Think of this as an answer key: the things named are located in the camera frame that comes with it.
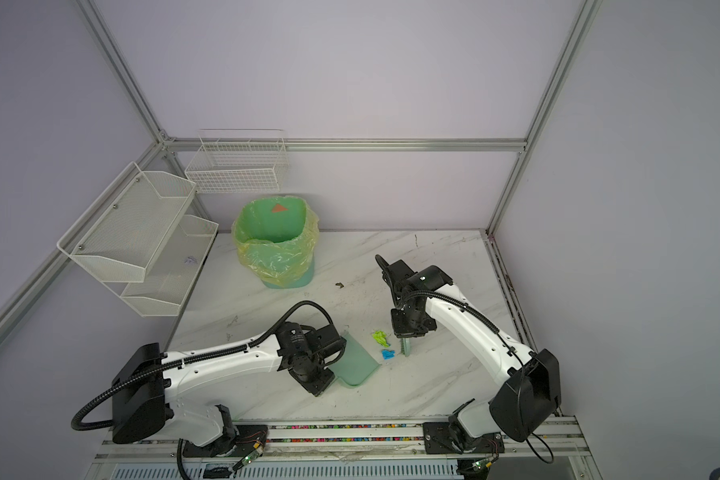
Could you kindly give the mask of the blue green scraps front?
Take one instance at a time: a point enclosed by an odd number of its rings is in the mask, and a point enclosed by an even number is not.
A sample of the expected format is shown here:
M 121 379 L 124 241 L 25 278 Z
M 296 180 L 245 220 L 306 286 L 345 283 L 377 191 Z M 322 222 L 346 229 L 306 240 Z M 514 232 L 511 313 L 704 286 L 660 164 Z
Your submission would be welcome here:
M 372 333 L 372 338 L 381 347 L 381 354 L 384 360 L 389 360 L 395 357 L 396 352 L 392 349 L 387 335 L 381 330 L 376 330 Z

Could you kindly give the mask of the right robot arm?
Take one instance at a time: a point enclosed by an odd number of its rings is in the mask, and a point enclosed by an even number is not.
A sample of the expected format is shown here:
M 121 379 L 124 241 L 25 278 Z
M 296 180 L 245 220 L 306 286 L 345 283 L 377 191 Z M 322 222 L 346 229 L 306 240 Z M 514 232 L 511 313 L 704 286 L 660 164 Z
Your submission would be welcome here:
M 561 406 L 560 365 L 549 350 L 535 351 L 504 332 L 473 306 L 454 280 L 431 265 L 415 271 L 375 256 L 389 287 L 391 325 L 405 354 L 410 340 L 445 327 L 486 369 L 494 383 L 488 398 L 460 405 L 443 423 L 424 427 L 429 442 L 453 453 L 495 453 L 504 436 L 527 443 Z

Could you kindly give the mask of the green hand brush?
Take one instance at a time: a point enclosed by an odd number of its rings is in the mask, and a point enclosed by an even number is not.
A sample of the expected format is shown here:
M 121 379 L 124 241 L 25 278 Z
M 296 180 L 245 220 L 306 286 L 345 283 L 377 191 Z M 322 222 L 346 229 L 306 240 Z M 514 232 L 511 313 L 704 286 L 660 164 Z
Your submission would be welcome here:
M 400 339 L 400 348 L 401 352 L 405 357 L 408 357 L 411 353 L 411 344 L 409 338 L 401 338 Z

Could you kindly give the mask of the green plastic dustpan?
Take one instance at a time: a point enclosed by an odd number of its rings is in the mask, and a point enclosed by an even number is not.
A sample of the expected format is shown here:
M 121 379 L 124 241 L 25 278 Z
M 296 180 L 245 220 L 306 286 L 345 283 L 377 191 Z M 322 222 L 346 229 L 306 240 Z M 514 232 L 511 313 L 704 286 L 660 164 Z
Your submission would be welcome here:
M 347 388 L 363 385 L 380 367 L 370 353 L 348 331 L 342 333 L 346 346 L 342 357 L 329 369 Z

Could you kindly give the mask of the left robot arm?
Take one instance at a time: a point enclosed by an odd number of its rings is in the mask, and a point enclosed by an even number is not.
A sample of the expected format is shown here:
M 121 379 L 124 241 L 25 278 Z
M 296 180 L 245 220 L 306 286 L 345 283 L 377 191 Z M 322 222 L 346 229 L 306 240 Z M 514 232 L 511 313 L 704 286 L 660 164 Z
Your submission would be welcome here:
M 263 449 L 267 427 L 237 427 L 228 406 L 202 403 L 194 394 L 243 376 L 285 371 L 309 394 L 320 396 L 334 381 L 331 367 L 343 357 L 347 341 L 332 320 L 321 328 L 292 322 L 302 307 L 330 316 L 318 303 L 303 300 L 255 337 L 199 350 L 163 351 L 156 343 L 139 347 L 110 387 L 73 415 L 72 429 L 107 429 L 115 444 L 174 437 L 179 454 L 195 457 Z

